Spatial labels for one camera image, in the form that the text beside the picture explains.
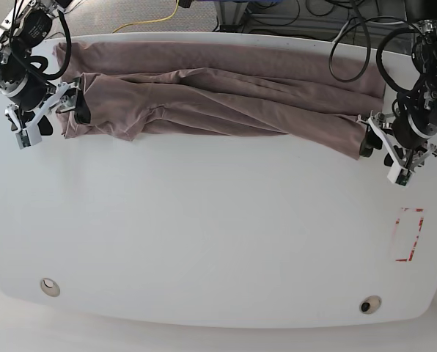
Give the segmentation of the mauve t-shirt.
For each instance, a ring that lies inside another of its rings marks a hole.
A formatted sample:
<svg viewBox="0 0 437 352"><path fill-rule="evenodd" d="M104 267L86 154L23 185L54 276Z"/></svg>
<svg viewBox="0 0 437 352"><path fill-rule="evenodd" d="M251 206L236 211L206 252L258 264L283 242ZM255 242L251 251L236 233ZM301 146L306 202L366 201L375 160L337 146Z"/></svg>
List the mauve t-shirt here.
<svg viewBox="0 0 437 352"><path fill-rule="evenodd" d="M208 136L292 135L358 158L359 116L383 108L375 66L353 83L330 74L326 58L304 51L179 42L74 43L64 81L80 79L89 110L59 115L70 139L141 133Z"/></svg>

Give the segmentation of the table grommet hole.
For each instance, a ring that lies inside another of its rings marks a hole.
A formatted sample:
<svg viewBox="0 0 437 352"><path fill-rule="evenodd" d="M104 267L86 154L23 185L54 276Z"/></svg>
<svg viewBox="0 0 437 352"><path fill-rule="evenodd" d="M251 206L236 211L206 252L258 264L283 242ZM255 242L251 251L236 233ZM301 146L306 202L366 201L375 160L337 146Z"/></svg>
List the table grommet hole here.
<svg viewBox="0 0 437 352"><path fill-rule="evenodd" d="M40 280L40 288L49 297L56 298L60 295L61 290L58 284L49 278L43 278Z"/></svg>
<svg viewBox="0 0 437 352"><path fill-rule="evenodd" d="M359 305L359 311L364 315L371 315L375 313L382 305L380 296L369 296L363 300Z"/></svg>

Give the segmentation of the red tape rectangle marking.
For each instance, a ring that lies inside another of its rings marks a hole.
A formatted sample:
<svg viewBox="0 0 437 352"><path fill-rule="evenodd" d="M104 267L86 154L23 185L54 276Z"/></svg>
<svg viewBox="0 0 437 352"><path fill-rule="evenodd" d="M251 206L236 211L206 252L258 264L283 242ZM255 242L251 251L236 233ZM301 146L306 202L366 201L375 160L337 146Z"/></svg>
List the red tape rectangle marking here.
<svg viewBox="0 0 437 352"><path fill-rule="evenodd" d="M413 260L425 219L424 208L398 210L389 242L389 259L395 263Z"/></svg>

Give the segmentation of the right table grommet hole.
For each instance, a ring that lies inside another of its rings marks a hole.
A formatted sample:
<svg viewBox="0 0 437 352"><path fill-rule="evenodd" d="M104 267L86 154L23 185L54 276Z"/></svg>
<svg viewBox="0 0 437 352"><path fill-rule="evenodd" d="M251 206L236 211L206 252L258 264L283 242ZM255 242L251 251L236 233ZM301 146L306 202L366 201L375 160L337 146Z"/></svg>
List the right table grommet hole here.
<svg viewBox="0 0 437 352"><path fill-rule="evenodd" d="M375 313L382 305L380 296L369 296L363 300L359 305L359 311L364 315L371 315Z"/></svg>

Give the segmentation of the left table grommet hole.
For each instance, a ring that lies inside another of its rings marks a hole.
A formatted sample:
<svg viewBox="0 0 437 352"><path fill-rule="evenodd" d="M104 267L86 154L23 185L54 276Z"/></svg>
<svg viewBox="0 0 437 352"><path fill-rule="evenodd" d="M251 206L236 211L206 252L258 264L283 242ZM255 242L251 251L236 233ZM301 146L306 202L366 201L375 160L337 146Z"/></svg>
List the left table grommet hole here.
<svg viewBox="0 0 437 352"><path fill-rule="evenodd" d="M58 284L49 278L43 278L40 280L40 288L49 297L56 298L60 295L61 290Z"/></svg>

